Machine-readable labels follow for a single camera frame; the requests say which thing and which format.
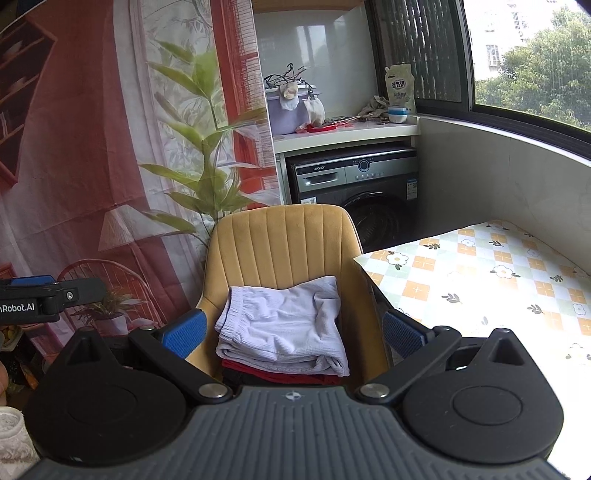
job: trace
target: shelf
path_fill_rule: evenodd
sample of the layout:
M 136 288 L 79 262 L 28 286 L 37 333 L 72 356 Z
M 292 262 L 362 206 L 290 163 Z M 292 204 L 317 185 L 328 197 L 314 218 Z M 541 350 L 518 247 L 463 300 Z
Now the shelf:
M 405 124 L 377 125 L 371 121 L 355 123 L 352 127 L 338 127 L 337 130 L 316 134 L 274 135 L 275 153 L 286 153 L 305 148 L 325 147 L 333 144 L 377 140 L 380 138 L 411 137 L 419 135 L 417 118 L 408 117 Z
M 7 61 L 5 61 L 4 63 L 0 64 L 0 70 L 2 70 L 6 65 L 9 65 L 10 62 L 12 62 L 13 60 L 17 59 L 23 53 L 25 53 L 28 50 L 32 49 L 35 45 L 39 45 L 41 42 L 43 42 L 43 40 L 45 40 L 45 38 L 44 37 L 41 37 L 41 38 L 38 38 L 37 40 L 32 41 L 31 43 L 29 43 L 29 45 L 27 45 L 25 48 L 23 48 L 22 50 L 19 50 L 16 54 L 14 54 L 12 57 L 10 57 Z
M 256 14 L 286 10 L 351 10 L 363 0 L 252 0 Z
M 25 83 L 23 83 L 22 86 L 18 90 L 15 90 L 14 92 L 10 92 L 8 95 L 6 95 L 6 97 L 0 98 L 0 106 L 2 106 L 2 104 L 4 102 L 6 102 L 7 100 L 9 100 L 12 97 L 14 97 L 18 92 L 20 92 L 21 90 L 25 89 L 30 84 L 32 84 L 33 82 L 35 82 L 38 78 L 39 78 L 39 74 L 35 75 L 32 79 L 29 79 Z
M 4 144 L 4 142 L 7 142 L 8 140 L 10 140 L 12 137 L 14 137 L 15 135 L 18 135 L 18 133 L 25 127 L 24 124 L 19 125 L 18 127 L 16 127 L 12 132 L 10 132 L 6 137 L 4 137 L 3 139 L 0 140 L 0 147 Z
M 26 22 L 21 23 L 19 26 L 14 27 L 14 30 L 8 32 L 5 37 L 0 38 L 0 44 L 2 44 L 5 40 L 12 37 L 16 32 L 22 29 L 26 25 Z

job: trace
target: washing machine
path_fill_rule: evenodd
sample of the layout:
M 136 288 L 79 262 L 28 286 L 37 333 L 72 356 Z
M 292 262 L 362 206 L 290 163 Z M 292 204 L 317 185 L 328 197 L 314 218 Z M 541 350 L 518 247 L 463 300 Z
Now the washing machine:
M 295 155 L 285 159 L 293 203 L 341 205 L 364 252 L 414 239 L 418 159 L 400 143 Z

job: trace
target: white pot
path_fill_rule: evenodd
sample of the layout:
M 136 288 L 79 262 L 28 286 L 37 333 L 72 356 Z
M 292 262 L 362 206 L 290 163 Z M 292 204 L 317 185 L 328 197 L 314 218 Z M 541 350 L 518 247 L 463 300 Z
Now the white pot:
M 108 320 L 94 320 L 93 325 L 103 337 L 127 335 L 127 318 L 125 315 Z

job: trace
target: sticker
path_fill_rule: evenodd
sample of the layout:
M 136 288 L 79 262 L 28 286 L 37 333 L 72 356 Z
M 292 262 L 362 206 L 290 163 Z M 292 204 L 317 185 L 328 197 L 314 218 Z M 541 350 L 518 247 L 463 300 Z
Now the sticker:
M 417 179 L 407 180 L 407 200 L 414 200 L 418 195 Z

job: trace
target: blue gripper pad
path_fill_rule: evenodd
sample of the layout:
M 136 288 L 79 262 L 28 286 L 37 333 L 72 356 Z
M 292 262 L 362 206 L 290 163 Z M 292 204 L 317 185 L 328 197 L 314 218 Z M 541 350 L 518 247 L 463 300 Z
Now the blue gripper pad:
M 193 309 L 161 328 L 157 337 L 168 350 L 187 358 L 205 340 L 206 332 L 205 313 L 201 309 Z
M 388 310 L 382 319 L 384 340 L 402 358 L 408 358 L 427 342 L 435 333 L 398 310 Z
M 53 279 L 53 277 L 51 275 L 39 275 L 36 277 L 18 277 L 18 278 L 12 278 L 10 281 L 10 285 L 22 285 L 22 286 L 28 286 L 28 285 L 46 285 L 48 283 L 54 283 L 55 280 Z

